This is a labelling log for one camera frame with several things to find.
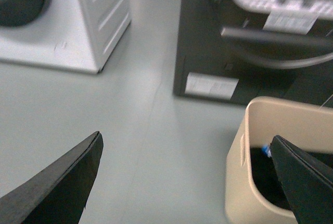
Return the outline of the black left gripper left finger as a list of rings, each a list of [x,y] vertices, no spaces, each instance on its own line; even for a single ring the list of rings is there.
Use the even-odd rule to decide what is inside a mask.
[[[79,223],[103,148],[103,136],[96,131],[2,196],[1,223]]]

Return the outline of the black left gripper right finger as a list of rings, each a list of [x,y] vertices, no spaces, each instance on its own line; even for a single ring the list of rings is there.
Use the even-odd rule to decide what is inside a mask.
[[[270,151],[297,223],[332,223],[332,153],[305,151],[280,135]]]

